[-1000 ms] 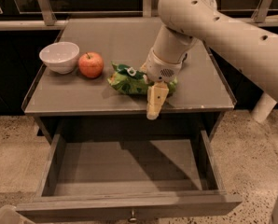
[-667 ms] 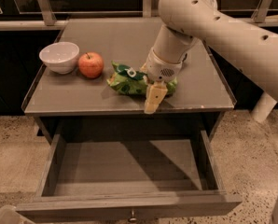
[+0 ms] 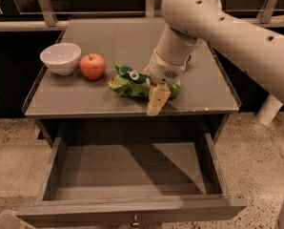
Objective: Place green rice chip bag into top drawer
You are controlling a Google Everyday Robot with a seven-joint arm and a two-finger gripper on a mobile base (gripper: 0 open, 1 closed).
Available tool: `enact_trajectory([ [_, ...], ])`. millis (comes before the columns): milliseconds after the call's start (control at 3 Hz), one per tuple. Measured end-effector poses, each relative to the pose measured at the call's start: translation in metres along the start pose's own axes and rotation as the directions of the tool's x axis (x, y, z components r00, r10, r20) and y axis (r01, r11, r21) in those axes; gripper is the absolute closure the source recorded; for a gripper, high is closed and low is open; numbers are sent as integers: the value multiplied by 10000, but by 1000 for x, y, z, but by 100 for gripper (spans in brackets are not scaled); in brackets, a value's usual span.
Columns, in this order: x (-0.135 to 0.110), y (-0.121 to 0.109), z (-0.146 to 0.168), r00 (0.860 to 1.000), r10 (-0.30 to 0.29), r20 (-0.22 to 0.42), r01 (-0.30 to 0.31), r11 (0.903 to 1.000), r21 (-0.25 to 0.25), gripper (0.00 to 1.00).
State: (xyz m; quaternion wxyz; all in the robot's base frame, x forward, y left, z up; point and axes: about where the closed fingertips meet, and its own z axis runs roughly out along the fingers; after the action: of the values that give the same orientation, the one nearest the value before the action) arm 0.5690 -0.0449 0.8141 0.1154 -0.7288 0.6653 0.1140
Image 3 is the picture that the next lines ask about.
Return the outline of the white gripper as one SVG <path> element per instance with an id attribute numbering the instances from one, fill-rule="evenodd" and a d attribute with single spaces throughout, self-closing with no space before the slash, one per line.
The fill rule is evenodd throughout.
<path id="1" fill-rule="evenodd" d="M 176 83 L 186 70 L 186 65 L 174 65 L 160 58 L 156 51 L 152 52 L 149 65 L 143 70 L 150 76 L 156 86 L 151 86 L 147 115 L 156 116 L 168 101 L 171 92 L 169 85 Z"/>

